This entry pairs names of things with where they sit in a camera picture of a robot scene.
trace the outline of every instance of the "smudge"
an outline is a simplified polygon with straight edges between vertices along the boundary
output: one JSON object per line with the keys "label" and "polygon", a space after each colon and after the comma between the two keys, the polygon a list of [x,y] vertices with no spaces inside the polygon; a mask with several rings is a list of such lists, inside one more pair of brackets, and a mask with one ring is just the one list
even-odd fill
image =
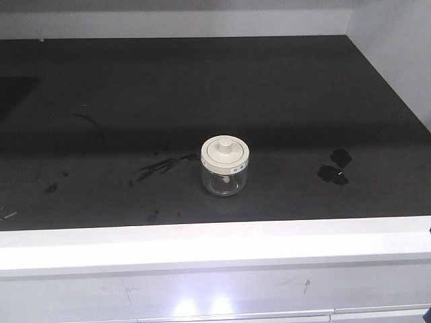
{"label": "smudge", "polygon": [[138,181],[145,180],[146,178],[149,178],[155,172],[157,172],[159,170],[163,170],[163,169],[164,169],[164,171],[162,173],[164,174],[168,170],[170,170],[174,166],[174,164],[177,162],[179,162],[179,159],[168,158],[168,159],[162,160],[161,162],[159,161],[158,163],[146,166],[144,168],[140,168],[135,173],[138,173],[138,172],[145,172],[145,173],[142,174],[140,177],[138,177],[137,180]]}
{"label": "smudge", "polygon": [[345,185],[349,182],[342,170],[338,170],[332,166],[321,166],[317,172],[317,176],[327,183],[332,182],[336,185]]}
{"label": "smudge", "polygon": [[199,156],[196,153],[191,153],[190,155],[182,156],[180,160],[188,160],[190,162],[196,162],[199,160]]}
{"label": "smudge", "polygon": [[158,163],[146,166],[144,168],[140,168],[134,173],[144,172],[140,177],[137,178],[137,180],[140,182],[142,180],[145,180],[146,178],[149,178],[152,174],[155,172],[162,170],[160,173],[165,174],[169,170],[171,170],[177,163],[181,162],[182,160],[188,160],[190,162],[194,162],[199,160],[199,156],[195,153],[192,153],[190,155],[185,155],[180,158],[168,158],[165,160],[159,161]]}
{"label": "smudge", "polygon": [[132,301],[130,300],[130,293],[132,291],[130,290],[130,288],[126,288],[126,294],[127,294],[127,299],[129,300],[130,305],[132,305]]}
{"label": "smudge", "polygon": [[58,189],[58,187],[59,187],[58,183],[54,183],[48,186],[43,192],[45,194],[51,194],[51,193],[54,193]]}
{"label": "smudge", "polygon": [[305,282],[304,295],[307,292],[308,286],[310,286],[310,284],[311,284],[310,279],[307,279],[307,282]]}
{"label": "smudge", "polygon": [[159,215],[159,210],[154,210],[154,214],[148,215],[147,222],[148,224],[155,224]]}
{"label": "smudge", "polygon": [[345,149],[335,150],[331,155],[331,160],[340,168],[345,168],[352,161],[349,153]]}
{"label": "smudge", "polygon": [[99,124],[91,116],[86,116],[85,114],[74,113],[73,116],[87,120],[89,123],[91,123],[92,125],[94,125],[96,127],[96,129],[100,135],[100,140],[102,142],[102,148],[103,148],[103,150],[106,150],[105,135],[103,133],[102,128],[99,126]]}

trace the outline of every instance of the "glass jar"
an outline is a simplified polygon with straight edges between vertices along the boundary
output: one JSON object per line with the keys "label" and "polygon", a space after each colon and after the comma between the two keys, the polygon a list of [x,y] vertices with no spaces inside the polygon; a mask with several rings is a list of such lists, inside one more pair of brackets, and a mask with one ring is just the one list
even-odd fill
{"label": "glass jar", "polygon": [[247,181],[248,156],[248,147],[239,138],[222,135],[208,139],[201,150],[203,185],[218,196],[238,193]]}

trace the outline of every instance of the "white wall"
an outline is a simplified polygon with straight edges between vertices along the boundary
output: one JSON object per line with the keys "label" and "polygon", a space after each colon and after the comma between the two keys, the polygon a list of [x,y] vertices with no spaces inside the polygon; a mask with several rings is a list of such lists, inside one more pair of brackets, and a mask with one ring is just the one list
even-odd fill
{"label": "white wall", "polygon": [[0,39],[345,34],[354,0],[0,1]]}
{"label": "white wall", "polygon": [[431,130],[431,1],[362,1],[347,35]]}

